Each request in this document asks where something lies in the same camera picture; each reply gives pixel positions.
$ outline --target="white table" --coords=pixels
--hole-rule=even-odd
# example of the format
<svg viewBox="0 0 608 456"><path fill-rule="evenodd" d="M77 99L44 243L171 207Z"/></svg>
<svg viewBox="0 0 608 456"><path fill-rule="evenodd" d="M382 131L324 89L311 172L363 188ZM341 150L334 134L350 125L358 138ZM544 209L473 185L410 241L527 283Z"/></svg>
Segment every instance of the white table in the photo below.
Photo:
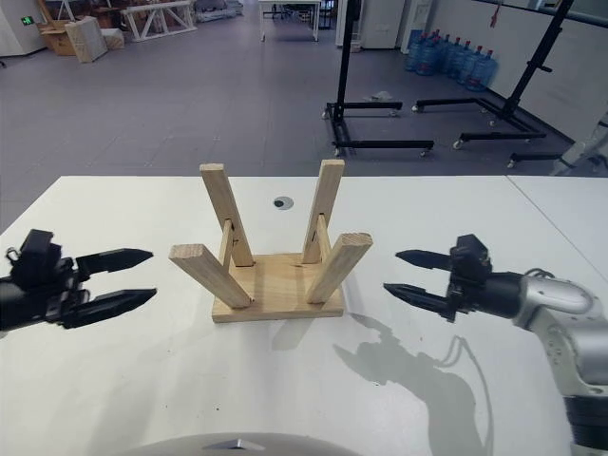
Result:
<svg viewBox="0 0 608 456"><path fill-rule="evenodd" d="M264 6L265 5L314 5L313 37L319 41L319 12L321 11L321 0L257 0L259 3L259 33L261 41L266 39L264 30Z"/></svg>
<svg viewBox="0 0 608 456"><path fill-rule="evenodd" d="M255 253L301 248L315 178L231 183ZM293 209L274 208L281 195L294 199ZM122 246L154 252L87 286L93 295L159 292L106 322L73 331L41 324L0 340L1 454L108 454L251 431L309 435L362 455L481 455L486 439L494 456L569 455L564 407L534 334L481 313L450 325L382 288L401 281L442 294L447 273L394 253L446 252L457 236L475 233L497 271L542 266L608 303L608 283L507 178L343 179L331 238L352 230L374 238L345 282L347 307L369 326L390 328L392 344L349 315L214 325L213 297L167 259L174 243L219 249L199 178L61 178L0 237L0 248L20 246L33 227L53 231L70 256ZM3 261L0 274L8 270ZM433 365L455 335L474 358L464 352L451 368ZM360 356L347 364L344 351Z"/></svg>
<svg viewBox="0 0 608 456"><path fill-rule="evenodd" d="M608 280L608 179L510 179Z"/></svg>

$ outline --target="robotic arm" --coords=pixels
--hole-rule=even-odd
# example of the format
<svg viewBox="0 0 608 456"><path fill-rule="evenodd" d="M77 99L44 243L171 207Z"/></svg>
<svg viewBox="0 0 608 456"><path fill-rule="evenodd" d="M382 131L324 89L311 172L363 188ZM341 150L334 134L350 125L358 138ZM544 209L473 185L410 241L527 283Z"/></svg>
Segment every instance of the robotic arm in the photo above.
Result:
<svg viewBox="0 0 608 456"><path fill-rule="evenodd" d="M156 289L122 290L89 301L82 283L92 274L132 268L152 254L120 249L75 260L61 258L61 246L51 243L52 237L47 231L31 230L20 252L7 251L12 268L10 276L0 278L0 332L42 321L78 328L132 311L156 294Z"/></svg>
<svg viewBox="0 0 608 456"><path fill-rule="evenodd" d="M458 237L448 255L408 250L414 266L450 271L446 297L405 284L384 287L407 303L453 322L456 313L486 312L535 333L564 397L575 456L608 455L608 321L598 297L541 269L493 273L485 246Z"/></svg>

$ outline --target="blue water bottle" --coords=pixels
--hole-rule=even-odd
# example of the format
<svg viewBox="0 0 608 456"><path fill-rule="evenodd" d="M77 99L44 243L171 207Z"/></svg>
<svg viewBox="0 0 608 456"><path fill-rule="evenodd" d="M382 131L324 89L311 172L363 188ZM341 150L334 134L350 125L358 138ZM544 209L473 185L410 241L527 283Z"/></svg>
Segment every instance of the blue water bottle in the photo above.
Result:
<svg viewBox="0 0 608 456"><path fill-rule="evenodd" d="M449 68L451 67L451 63L452 63L452 59L454 58L454 54L461 49L460 46L460 36L456 37L456 42L447 47L447 51L446 51L446 57L444 58L444 61L441 65L441 72L442 73L448 73L449 72Z"/></svg>
<svg viewBox="0 0 608 456"><path fill-rule="evenodd" d="M466 41L465 46L462 49L454 52L454 56L452 58L452 63L449 68L449 76L451 79L456 79L460 75L460 70L463 67L463 63L465 62L466 56L471 52L468 48L471 45L470 41Z"/></svg>
<svg viewBox="0 0 608 456"><path fill-rule="evenodd" d="M416 66L416 74L421 76L432 76L435 74L437 55L439 53L439 37L428 43L420 51L420 58Z"/></svg>
<svg viewBox="0 0 608 456"><path fill-rule="evenodd" d="M496 60L492 58L492 50L489 50L486 56L475 64L465 87L474 92L483 92L492 80L497 67Z"/></svg>
<svg viewBox="0 0 608 456"><path fill-rule="evenodd" d="M460 74L458 75L458 84L464 84L466 82L466 78L471 74L475 64L478 60L483 59L482 56L482 47L477 46L477 50L474 53L468 54L463 61L463 66L460 68Z"/></svg>
<svg viewBox="0 0 608 456"><path fill-rule="evenodd" d="M444 41L439 42L439 52L437 54L437 60L435 61L435 71L441 71L446 59L447 50L449 49L449 33L444 38Z"/></svg>
<svg viewBox="0 0 608 456"><path fill-rule="evenodd" d="M420 52L423 49L427 34L423 33L418 40L413 42L409 47L408 58L406 59L406 71L415 71L420 59Z"/></svg>

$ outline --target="floor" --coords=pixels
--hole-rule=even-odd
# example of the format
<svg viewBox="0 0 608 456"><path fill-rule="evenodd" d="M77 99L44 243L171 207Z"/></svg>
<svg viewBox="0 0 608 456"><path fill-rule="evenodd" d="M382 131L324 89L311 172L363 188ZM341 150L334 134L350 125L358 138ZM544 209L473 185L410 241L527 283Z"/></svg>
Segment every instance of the floor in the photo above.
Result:
<svg viewBox="0 0 608 456"><path fill-rule="evenodd" d="M195 176L201 162L224 162L231 176L315 176L333 156L324 103L335 99L340 51L334 30L318 43L307 26L267 20L259 41L255 0L242 17L195 32L108 52L94 64L41 51L0 69L0 231L62 175ZM560 153L555 134L531 144L477 142L455 151L461 131L487 130L475 107L409 110L417 98L458 97L442 76L406 73L398 51L351 55L347 99L380 90L404 102L350 120L361 139L433 139L418 150L360 151L347 174L501 175L514 151ZM548 162L513 174L546 174Z"/></svg>

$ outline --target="upside-down wooden stool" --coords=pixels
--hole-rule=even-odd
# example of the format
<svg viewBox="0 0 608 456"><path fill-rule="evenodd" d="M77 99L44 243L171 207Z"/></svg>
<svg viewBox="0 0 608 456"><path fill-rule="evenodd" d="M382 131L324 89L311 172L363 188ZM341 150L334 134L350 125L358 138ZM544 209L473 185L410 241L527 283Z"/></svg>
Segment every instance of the upside-down wooden stool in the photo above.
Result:
<svg viewBox="0 0 608 456"><path fill-rule="evenodd" d="M342 234L330 244L327 226L343 170L342 160L321 163L301 254L253 256L223 164L200 166L223 230L219 258L203 244L174 245L169 258L216 296L213 321L342 315L340 284L372 244L367 233Z"/></svg>

